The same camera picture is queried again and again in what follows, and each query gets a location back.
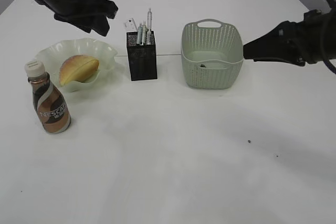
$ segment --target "bottle label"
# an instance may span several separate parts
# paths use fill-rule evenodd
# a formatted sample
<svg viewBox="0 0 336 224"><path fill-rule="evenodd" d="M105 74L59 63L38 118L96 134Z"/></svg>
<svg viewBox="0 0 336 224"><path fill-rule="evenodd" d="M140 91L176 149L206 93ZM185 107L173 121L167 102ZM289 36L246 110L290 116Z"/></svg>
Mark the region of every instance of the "bottle label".
<svg viewBox="0 0 336 224"><path fill-rule="evenodd" d="M62 103L60 107L53 111L48 111L48 112L40 112L40 116L44 116L46 118L54 118L57 119L60 116L64 115L65 110L67 108L67 105L65 103Z"/></svg>
<svg viewBox="0 0 336 224"><path fill-rule="evenodd" d="M34 93L34 106L46 131L60 133L70 125L71 117L64 97L51 82Z"/></svg>

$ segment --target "glass bowl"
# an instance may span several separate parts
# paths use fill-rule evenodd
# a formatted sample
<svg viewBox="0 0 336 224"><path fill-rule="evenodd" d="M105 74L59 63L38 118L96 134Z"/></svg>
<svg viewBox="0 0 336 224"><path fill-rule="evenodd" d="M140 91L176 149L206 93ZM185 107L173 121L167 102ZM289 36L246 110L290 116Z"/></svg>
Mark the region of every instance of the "glass bowl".
<svg viewBox="0 0 336 224"><path fill-rule="evenodd" d="M93 56L99 60L97 72L85 82L71 81L61 87L59 84L59 70L63 62L74 55ZM89 89L99 79L104 78L113 70L116 63L114 57L117 51L105 42L96 39L84 38L63 40L56 43L36 55L36 59L43 62L53 84L61 91L74 92Z"/></svg>

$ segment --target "light green basket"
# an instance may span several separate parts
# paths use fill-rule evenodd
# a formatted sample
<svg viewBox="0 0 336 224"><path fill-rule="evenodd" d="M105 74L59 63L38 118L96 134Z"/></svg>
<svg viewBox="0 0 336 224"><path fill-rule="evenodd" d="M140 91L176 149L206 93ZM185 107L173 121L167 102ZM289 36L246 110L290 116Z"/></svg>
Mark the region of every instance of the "light green basket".
<svg viewBox="0 0 336 224"><path fill-rule="evenodd" d="M200 27L216 22L220 27ZM243 64L243 43L237 28L215 19L189 23L182 35L182 66L187 84L200 89L227 89Z"/></svg>

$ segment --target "table surface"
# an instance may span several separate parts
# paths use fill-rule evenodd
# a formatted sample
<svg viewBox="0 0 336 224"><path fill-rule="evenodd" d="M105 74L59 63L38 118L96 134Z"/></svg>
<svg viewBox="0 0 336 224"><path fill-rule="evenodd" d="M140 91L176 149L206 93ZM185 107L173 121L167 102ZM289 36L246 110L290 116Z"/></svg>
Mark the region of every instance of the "table surface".
<svg viewBox="0 0 336 224"><path fill-rule="evenodd" d="M125 55L122 22L153 9L159 79L131 82L127 57L101 86L65 93L72 125L46 134L23 65L62 39L87 37L32 0L0 16L0 223L334 223L335 77L245 61L228 90L189 88L183 25L216 18L244 42L298 0L115 0L109 42Z"/></svg>

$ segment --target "black pen holder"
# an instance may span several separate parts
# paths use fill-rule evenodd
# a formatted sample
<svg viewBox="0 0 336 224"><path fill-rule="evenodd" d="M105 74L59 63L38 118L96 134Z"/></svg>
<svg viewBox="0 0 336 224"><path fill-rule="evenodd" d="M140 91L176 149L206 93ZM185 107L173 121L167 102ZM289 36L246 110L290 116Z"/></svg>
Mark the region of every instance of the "black pen holder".
<svg viewBox="0 0 336 224"><path fill-rule="evenodd" d="M150 36L150 45L137 45L138 33L127 33L127 53L130 65L131 80L157 79L156 69L156 45L154 32Z"/></svg>

